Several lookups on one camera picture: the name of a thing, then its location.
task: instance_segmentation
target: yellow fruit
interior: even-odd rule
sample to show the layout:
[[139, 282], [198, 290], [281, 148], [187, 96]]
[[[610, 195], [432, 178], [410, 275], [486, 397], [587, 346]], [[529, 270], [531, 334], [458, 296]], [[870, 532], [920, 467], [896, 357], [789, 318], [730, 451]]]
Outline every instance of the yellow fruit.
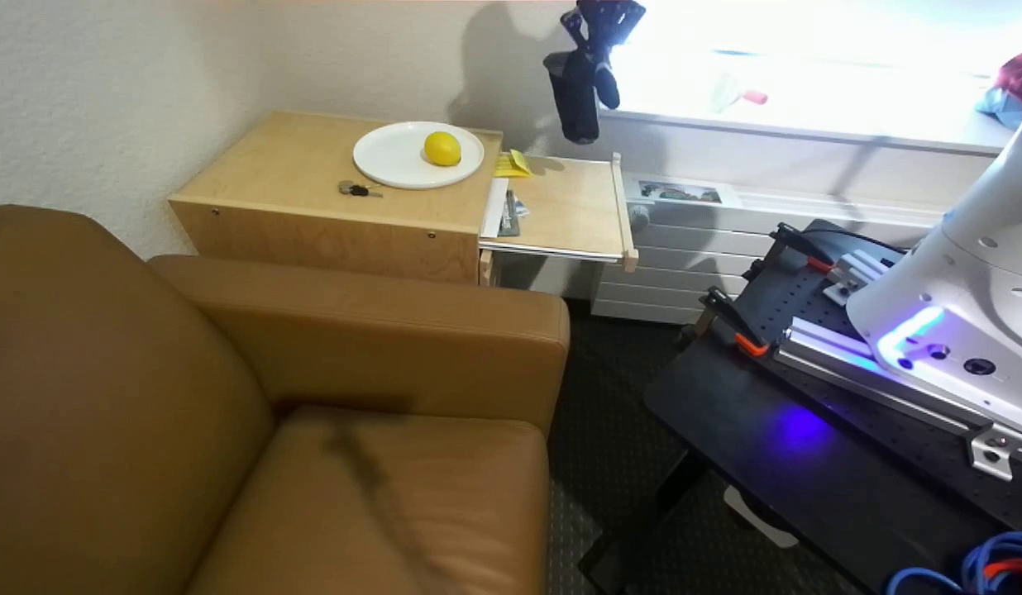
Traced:
[[436, 170], [452, 170], [456, 162], [462, 162], [462, 142], [456, 142], [456, 135], [450, 133], [429, 133], [419, 156]]

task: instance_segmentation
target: blue light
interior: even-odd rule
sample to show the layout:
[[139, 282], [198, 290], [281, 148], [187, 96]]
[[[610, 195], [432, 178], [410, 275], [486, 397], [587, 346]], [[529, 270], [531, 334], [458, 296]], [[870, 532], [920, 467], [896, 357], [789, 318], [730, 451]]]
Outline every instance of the blue light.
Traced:
[[813, 455], [834, 438], [834, 431], [799, 403], [785, 408], [769, 431], [769, 451], [781, 455]]

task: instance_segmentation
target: wooden cabinet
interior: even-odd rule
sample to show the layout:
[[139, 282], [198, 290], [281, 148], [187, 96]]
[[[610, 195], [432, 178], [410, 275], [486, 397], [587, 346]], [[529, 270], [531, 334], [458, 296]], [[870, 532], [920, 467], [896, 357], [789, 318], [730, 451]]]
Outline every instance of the wooden cabinet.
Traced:
[[615, 162], [531, 156], [511, 178], [519, 235], [486, 235], [498, 133], [472, 129], [484, 165], [446, 187], [390, 187], [352, 162], [352, 142], [383, 123], [276, 112], [171, 195], [198, 254], [484, 284], [488, 252], [631, 261]]

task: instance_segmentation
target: leather upholstery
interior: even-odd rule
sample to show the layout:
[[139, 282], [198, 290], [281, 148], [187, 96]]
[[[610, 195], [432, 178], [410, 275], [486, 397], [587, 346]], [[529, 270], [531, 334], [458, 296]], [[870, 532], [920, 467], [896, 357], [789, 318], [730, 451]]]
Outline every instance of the leather upholstery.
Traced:
[[193, 591], [543, 588], [543, 433], [511, 421], [291, 414]]
[[558, 296], [215, 259], [153, 269], [244, 351], [274, 400], [548, 431], [567, 354]]
[[0, 591], [179, 591], [271, 418], [100, 226], [0, 208]]
[[564, 330], [0, 208], [0, 595], [540, 591]]

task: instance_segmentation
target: gray carpet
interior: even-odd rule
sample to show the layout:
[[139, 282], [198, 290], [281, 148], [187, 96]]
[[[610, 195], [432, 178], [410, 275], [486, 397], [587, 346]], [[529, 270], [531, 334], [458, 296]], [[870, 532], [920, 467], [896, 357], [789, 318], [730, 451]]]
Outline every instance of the gray carpet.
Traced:
[[[680, 327], [587, 318], [571, 303], [571, 357], [554, 410], [548, 591], [593, 595], [576, 570], [602, 529], [617, 532], [680, 455], [680, 444], [645, 414], [645, 383], [673, 357]], [[773, 550], [722, 505], [707, 473], [650, 534], [631, 595], [852, 595], [807, 544]]]

